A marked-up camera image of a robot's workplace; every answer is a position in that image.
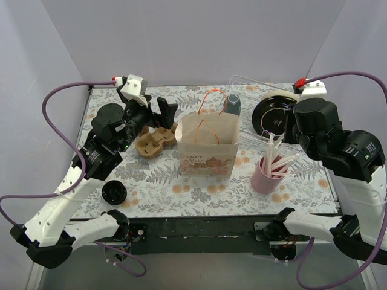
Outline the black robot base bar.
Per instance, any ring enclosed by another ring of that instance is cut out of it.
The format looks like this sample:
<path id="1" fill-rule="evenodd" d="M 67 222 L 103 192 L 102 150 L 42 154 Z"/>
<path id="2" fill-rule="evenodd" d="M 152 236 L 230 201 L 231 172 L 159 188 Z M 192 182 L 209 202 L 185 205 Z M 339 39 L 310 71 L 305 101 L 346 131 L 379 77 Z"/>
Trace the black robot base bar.
<path id="1" fill-rule="evenodd" d="M 265 226 L 273 215 L 131 218 L 131 253 L 270 254 L 268 241 L 256 238 L 255 224 Z"/>

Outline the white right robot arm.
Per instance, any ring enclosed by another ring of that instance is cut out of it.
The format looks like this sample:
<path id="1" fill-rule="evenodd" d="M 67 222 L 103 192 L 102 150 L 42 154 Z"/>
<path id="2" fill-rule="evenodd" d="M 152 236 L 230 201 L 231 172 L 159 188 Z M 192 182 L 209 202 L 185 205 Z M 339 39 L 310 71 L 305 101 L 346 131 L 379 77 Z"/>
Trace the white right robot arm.
<path id="1" fill-rule="evenodd" d="M 285 208 L 260 230 L 267 240 L 308 236 L 335 244 L 346 256 L 386 264 L 385 155 L 379 139 L 364 130 L 345 130 L 334 103 L 309 98 L 287 114 L 291 142 L 331 170 L 345 187 L 354 215 L 325 217 Z"/>

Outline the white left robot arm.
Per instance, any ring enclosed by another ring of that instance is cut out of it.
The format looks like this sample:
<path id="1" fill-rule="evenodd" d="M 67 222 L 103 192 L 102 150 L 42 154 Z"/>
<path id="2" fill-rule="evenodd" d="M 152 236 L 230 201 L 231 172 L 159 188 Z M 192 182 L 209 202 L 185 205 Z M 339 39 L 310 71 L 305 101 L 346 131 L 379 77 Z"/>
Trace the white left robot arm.
<path id="1" fill-rule="evenodd" d="M 79 155 L 75 156 L 55 196 L 25 224 L 10 230 L 17 243 L 26 247 L 28 257 L 48 269 L 62 264 L 70 254 L 94 241 L 112 238 L 125 240 L 129 219 L 118 210 L 77 224 L 68 224 L 73 214 L 110 173 L 121 163 L 125 152 L 145 126 L 170 129 L 174 123 L 177 104 L 157 99 L 159 112 L 151 109 L 151 96 L 146 104 L 136 100 L 125 105 L 109 103 L 102 106 L 91 121 L 92 129 Z"/>

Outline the printed kraft paper bag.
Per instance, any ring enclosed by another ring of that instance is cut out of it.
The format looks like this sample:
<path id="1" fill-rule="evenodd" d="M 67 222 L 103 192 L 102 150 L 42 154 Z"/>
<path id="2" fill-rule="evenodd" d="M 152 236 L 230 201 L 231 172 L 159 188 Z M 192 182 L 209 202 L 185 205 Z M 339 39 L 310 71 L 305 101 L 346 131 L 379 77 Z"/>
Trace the printed kraft paper bag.
<path id="1" fill-rule="evenodd" d="M 182 116 L 175 130 L 182 176 L 229 178 L 235 164 L 240 137 L 240 117 L 226 112 L 225 98 L 219 112 L 199 109 Z"/>

